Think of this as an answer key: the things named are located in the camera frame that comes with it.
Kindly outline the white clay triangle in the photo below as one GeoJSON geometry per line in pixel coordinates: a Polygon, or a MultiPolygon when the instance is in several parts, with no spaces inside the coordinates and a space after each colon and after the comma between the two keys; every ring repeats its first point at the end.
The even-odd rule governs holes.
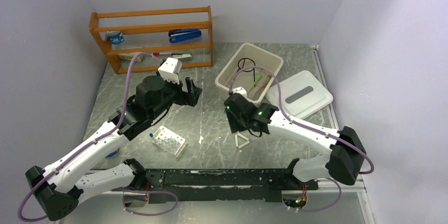
{"type": "Polygon", "coordinates": [[[235,135],[235,146],[239,149],[245,147],[246,145],[248,145],[250,143],[250,140],[248,137],[244,136],[241,133],[237,133],[235,135]]]}

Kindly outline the metal crucible tongs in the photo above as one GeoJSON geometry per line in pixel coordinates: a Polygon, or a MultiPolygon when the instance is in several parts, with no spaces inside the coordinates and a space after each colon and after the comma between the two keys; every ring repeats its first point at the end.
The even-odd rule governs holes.
{"type": "Polygon", "coordinates": [[[258,81],[250,90],[250,92],[248,93],[248,98],[251,100],[258,100],[261,93],[263,92],[265,88],[265,83],[258,81]]]}

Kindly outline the black wire tripod stand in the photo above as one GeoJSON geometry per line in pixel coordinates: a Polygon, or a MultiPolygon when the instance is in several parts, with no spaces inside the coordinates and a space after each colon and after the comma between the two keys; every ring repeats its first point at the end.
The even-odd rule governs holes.
{"type": "Polygon", "coordinates": [[[255,62],[251,58],[241,58],[237,61],[237,71],[243,71],[243,72],[255,72],[254,68],[251,68],[250,66],[255,66],[255,62]]]}

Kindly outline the red plastic spatula spoon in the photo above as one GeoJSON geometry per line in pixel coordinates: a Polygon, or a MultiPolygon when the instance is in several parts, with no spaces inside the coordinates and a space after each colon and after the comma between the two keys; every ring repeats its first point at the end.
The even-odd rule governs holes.
{"type": "Polygon", "coordinates": [[[256,80],[254,81],[254,83],[252,84],[252,86],[250,87],[250,89],[247,92],[247,95],[255,95],[256,93],[259,92],[260,90],[260,86],[258,85],[258,83],[261,81],[263,75],[259,74],[256,78],[256,80]]]}

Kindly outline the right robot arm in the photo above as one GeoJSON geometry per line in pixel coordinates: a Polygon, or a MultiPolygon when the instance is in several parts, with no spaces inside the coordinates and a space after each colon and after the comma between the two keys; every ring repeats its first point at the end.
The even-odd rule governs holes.
{"type": "Polygon", "coordinates": [[[304,182],[321,178],[354,185],[361,173],[367,153],[351,127],[337,130],[294,119],[267,103],[257,107],[237,93],[230,95],[224,106],[232,133],[273,134],[297,140],[319,152],[318,157],[292,162],[292,170],[285,175],[285,183],[291,189],[298,189],[304,182]]]}

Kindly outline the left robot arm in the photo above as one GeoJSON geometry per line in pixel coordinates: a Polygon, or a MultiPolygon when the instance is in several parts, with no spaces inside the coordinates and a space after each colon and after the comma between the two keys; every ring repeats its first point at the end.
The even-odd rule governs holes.
{"type": "Polygon", "coordinates": [[[30,197],[35,197],[45,217],[60,220],[85,200],[113,189],[136,191],[148,184],[145,168],[135,159],[95,174],[88,171],[112,151],[157,124],[173,105],[195,106],[202,89],[191,78],[179,83],[159,75],[148,76],[132,96],[125,96],[106,122],[81,145],[46,167],[31,167],[25,174],[30,197]]]}

